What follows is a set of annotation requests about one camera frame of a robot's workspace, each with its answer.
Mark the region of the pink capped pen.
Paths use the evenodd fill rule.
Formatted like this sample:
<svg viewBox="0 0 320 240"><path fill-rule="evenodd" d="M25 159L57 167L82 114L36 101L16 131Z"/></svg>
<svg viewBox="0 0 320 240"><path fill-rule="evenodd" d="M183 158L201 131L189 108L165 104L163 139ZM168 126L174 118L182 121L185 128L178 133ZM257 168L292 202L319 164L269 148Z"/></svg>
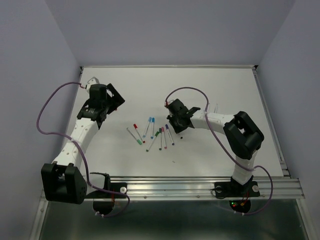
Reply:
<svg viewBox="0 0 320 240"><path fill-rule="evenodd" d="M166 150L167 141L166 141L165 129L163 126L161 127L161 140L162 140L162 148Z"/></svg>

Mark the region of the purple capped pen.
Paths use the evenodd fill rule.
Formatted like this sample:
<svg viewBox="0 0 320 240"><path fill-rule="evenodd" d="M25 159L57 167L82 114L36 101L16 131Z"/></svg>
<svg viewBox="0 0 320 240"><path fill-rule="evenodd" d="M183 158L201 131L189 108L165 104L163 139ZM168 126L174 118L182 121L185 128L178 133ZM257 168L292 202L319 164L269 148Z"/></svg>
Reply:
<svg viewBox="0 0 320 240"><path fill-rule="evenodd" d="M174 146L174 145L175 145L175 142L174 142L174 139L173 139L173 136L172 136L172 134L171 134L171 131L170 131L170 128L169 128L169 125L168 125L168 124L165 124L165 129L166 129L167 134L168 134L168 136L169 136L171 145Z"/></svg>

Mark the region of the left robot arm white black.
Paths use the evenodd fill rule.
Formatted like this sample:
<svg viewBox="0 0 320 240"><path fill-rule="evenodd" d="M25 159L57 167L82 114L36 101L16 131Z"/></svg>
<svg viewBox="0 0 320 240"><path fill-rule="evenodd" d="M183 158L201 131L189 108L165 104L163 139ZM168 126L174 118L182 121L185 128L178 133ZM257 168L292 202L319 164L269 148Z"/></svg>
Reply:
<svg viewBox="0 0 320 240"><path fill-rule="evenodd" d="M89 98L76 116L71 135L61 134L67 141L61 152L41 168L45 197L48 201L81 204L91 187L89 173L83 176L81 164L87 164L85 153L107 116L121 106L125 99L114 86L99 83L96 78L85 86Z"/></svg>

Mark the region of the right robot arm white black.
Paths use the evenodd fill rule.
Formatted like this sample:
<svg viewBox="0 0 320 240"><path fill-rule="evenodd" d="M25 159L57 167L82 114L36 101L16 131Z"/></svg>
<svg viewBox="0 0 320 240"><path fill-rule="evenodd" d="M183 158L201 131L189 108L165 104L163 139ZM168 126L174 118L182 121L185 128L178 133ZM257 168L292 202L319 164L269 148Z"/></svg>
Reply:
<svg viewBox="0 0 320 240"><path fill-rule="evenodd" d="M214 135L226 137L234 153L234 170L230 189L235 195L242 195L248 190L248 182L253 178L253 165L258 150L265 137L250 116L239 111L237 114L219 114L207 112L199 107L188 109L179 99L166 105L169 111L167 119L175 133L187 128L210 130Z"/></svg>

